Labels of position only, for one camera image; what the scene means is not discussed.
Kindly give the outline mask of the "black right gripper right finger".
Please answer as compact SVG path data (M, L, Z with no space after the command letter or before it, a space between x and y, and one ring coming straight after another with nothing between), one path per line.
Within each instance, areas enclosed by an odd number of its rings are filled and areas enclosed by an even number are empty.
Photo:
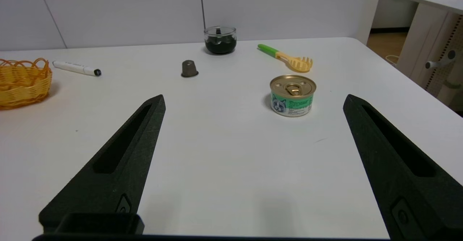
M390 239L461 241L462 185L367 101L343 111Z

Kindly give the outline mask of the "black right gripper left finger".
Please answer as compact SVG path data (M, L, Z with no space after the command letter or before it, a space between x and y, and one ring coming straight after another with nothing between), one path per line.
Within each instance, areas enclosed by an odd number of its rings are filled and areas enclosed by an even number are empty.
M45 233L71 213L137 213L166 111L145 101L39 213Z

